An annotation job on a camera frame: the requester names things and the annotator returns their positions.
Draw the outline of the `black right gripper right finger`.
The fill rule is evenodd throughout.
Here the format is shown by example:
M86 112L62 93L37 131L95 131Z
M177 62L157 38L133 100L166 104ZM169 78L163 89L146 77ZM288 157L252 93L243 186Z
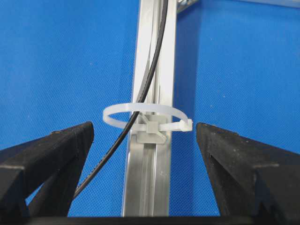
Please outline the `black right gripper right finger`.
M299 219L299 154L201 122L196 140L222 216Z

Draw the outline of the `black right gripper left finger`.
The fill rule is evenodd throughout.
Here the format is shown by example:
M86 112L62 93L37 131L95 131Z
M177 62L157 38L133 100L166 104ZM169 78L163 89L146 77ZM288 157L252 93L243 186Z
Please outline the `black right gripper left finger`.
M87 121L1 150L1 218L67 216L93 140Z

